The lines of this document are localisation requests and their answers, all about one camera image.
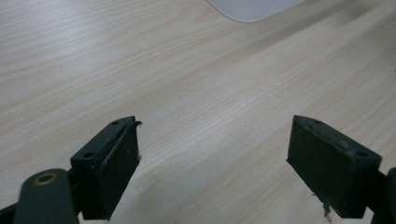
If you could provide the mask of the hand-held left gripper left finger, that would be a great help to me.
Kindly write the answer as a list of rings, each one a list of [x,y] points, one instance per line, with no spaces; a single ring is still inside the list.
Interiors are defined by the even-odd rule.
[[[140,162],[135,116],[117,119],[71,159],[84,219],[110,220]]]

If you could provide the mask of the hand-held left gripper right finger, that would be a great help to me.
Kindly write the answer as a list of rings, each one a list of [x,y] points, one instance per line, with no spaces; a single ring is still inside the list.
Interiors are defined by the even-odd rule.
[[[287,162],[342,218],[361,218],[381,157],[326,123],[294,116]]]

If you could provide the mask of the white flat mat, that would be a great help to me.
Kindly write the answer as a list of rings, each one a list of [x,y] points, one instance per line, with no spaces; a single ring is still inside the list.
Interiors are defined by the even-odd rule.
[[[206,0],[226,18],[238,22],[255,22],[272,16],[304,0]]]

